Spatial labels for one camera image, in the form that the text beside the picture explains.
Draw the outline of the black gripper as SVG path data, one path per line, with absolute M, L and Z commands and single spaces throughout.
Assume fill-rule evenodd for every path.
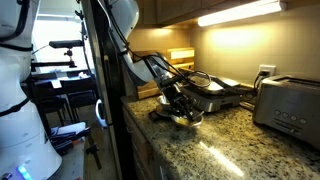
M 192 109 L 178 87 L 178 82 L 182 80 L 183 78 L 181 76 L 174 76 L 161 80 L 158 86 L 169 100 L 171 113 L 175 116 L 182 116 L 184 114 L 189 121 L 192 121 Z

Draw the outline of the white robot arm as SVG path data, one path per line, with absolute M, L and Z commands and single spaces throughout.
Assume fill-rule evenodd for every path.
M 162 53 L 154 52 L 139 56 L 130 48 L 128 38 L 136 28 L 140 17 L 137 0 L 97 0 L 97 2 L 106 16 L 106 36 L 124 63 L 130 80 L 136 86 L 154 81 L 169 101 L 173 115 L 193 121 L 192 105 L 178 85 L 187 77 L 174 68 Z

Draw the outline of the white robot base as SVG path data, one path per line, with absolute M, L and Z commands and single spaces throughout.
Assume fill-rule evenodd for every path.
M 36 105 L 21 88 L 31 72 L 38 3 L 0 0 L 0 176 L 4 180 L 47 180 L 62 162 Z

